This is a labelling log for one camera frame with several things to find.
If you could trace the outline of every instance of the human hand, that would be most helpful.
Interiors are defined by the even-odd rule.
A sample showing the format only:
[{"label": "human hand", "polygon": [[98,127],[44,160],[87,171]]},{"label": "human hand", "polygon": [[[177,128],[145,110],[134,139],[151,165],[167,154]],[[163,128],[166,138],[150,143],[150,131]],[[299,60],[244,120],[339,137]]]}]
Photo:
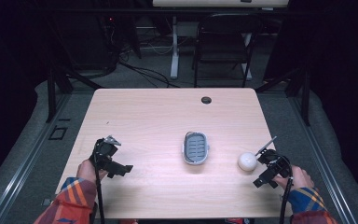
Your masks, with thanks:
[{"label": "human hand", "polygon": [[[293,183],[292,183],[293,186],[291,189],[315,187],[315,184],[313,183],[312,179],[310,179],[310,176],[307,174],[307,171],[294,165],[292,165],[292,171],[293,171]],[[285,189],[287,185],[287,179],[288,177],[282,178],[281,176],[275,176],[272,180],[275,181],[283,189]]]},{"label": "human hand", "polygon": [[[99,171],[100,179],[102,180],[107,175],[107,173],[108,172],[105,170],[100,170]],[[92,183],[96,182],[97,178],[95,176],[95,168],[92,165],[90,160],[85,160],[81,164],[79,164],[76,177],[87,179],[88,181],[91,181]]]}]

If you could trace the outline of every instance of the human arm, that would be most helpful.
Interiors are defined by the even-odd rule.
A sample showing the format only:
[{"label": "human arm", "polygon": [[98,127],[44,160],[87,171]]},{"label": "human arm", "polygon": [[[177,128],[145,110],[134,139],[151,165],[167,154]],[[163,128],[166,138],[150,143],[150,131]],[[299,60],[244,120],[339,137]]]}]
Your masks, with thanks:
[{"label": "human arm", "polygon": [[[324,200],[307,171],[294,165],[292,170],[294,179],[288,198],[293,210],[291,223],[337,223],[327,211]],[[286,188],[287,178],[275,176],[273,180],[284,189]]]},{"label": "human arm", "polygon": [[[106,174],[100,171],[100,179]],[[94,166],[89,160],[83,161],[76,177],[66,179],[54,202],[34,223],[89,223],[97,194],[95,181]]]}]

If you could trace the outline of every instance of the chair leg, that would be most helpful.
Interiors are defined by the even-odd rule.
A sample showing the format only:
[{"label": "chair leg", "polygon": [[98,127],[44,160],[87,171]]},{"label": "chair leg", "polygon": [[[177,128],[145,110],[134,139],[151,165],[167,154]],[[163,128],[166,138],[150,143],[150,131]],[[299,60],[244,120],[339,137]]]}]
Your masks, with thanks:
[{"label": "chair leg", "polygon": [[246,64],[245,73],[243,74],[243,82],[242,82],[243,88],[246,85],[246,78],[248,77],[248,72],[249,72],[249,62]]},{"label": "chair leg", "polygon": [[199,72],[199,64],[194,61],[194,88],[197,88],[197,77]]},{"label": "chair leg", "polygon": [[193,62],[191,64],[191,69],[194,70],[194,62],[196,61],[196,51],[194,50]]}]

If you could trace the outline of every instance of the black cable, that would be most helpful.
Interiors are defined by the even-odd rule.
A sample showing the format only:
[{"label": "black cable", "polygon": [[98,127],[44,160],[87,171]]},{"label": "black cable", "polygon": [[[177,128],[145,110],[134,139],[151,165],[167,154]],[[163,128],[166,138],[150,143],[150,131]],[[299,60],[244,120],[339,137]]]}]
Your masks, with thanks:
[{"label": "black cable", "polygon": [[109,74],[111,74],[114,71],[113,68],[108,68],[105,71],[102,71],[101,73],[96,73],[96,74],[92,74],[92,75],[84,75],[84,74],[80,74],[80,72],[78,72],[80,75],[82,75],[82,77],[86,77],[88,79],[94,79],[94,78],[98,78],[98,77],[106,77]]},{"label": "black cable", "polygon": [[[179,86],[176,86],[176,85],[173,85],[163,74],[157,72],[157,71],[154,71],[154,70],[151,70],[151,69],[147,69],[147,68],[141,68],[141,67],[135,67],[135,66],[132,66],[132,65],[129,65],[127,63],[123,63],[123,62],[119,62],[118,64],[121,64],[137,73],[139,73],[140,75],[142,76],[147,76],[147,77],[152,77],[153,79],[157,80],[157,81],[160,81],[162,83],[165,83],[167,84],[167,88],[169,88],[170,86],[172,87],[176,87],[176,88],[180,88]],[[156,74],[158,75],[158,77],[154,76],[153,74],[149,74],[149,73],[146,73],[146,72],[151,72],[153,74]]]},{"label": "black cable", "polygon": [[281,214],[280,214],[280,221],[279,221],[280,224],[283,224],[283,222],[284,222],[284,213],[285,213],[285,210],[286,210],[286,204],[287,204],[290,189],[291,189],[292,183],[293,183],[292,166],[290,165],[290,163],[289,163],[289,161],[287,159],[285,159],[285,160],[289,165],[289,178],[287,179],[286,188],[284,190],[284,194],[283,194],[283,197],[282,197]]},{"label": "black cable", "polygon": [[95,148],[94,148],[94,167],[95,167],[95,177],[96,177],[96,185],[97,185],[97,193],[98,193],[98,204],[100,207],[100,216],[101,216],[101,223],[104,224],[104,213],[103,213],[103,192],[101,190],[101,179],[99,175],[99,171],[97,168],[97,158],[95,156]]},{"label": "black cable", "polygon": [[154,42],[154,44],[158,44],[158,43],[161,43],[162,40],[166,40],[166,42],[170,43],[170,44],[172,43],[172,41],[169,38],[167,38],[166,36],[156,35],[152,38],[142,40],[141,44],[148,45],[148,44],[152,44],[153,42]]},{"label": "black cable", "polygon": [[120,60],[123,62],[127,62],[130,59],[130,52],[131,48],[123,49],[119,54]]},{"label": "black cable", "polygon": [[193,88],[194,83],[192,82],[185,82],[185,81],[171,81],[170,83],[182,83],[182,84],[189,84],[191,85],[191,88]]},{"label": "black cable", "polygon": [[149,78],[147,78],[147,75],[145,75],[144,73],[139,72],[139,71],[138,71],[138,73],[139,73],[139,75],[141,75],[142,77],[144,77],[144,79],[146,79],[146,81],[147,81],[148,83],[150,83],[150,84],[152,84],[154,87],[158,88],[158,86],[157,86],[156,84],[154,84],[152,81],[149,80]]}]

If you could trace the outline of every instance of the white ball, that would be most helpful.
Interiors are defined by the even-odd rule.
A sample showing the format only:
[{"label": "white ball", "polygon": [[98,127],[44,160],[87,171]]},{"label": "white ball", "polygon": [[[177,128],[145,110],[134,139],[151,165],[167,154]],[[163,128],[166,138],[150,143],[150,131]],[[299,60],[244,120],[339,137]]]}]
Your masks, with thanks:
[{"label": "white ball", "polygon": [[238,158],[238,165],[244,171],[253,171],[257,166],[257,158],[252,152],[245,152]]}]

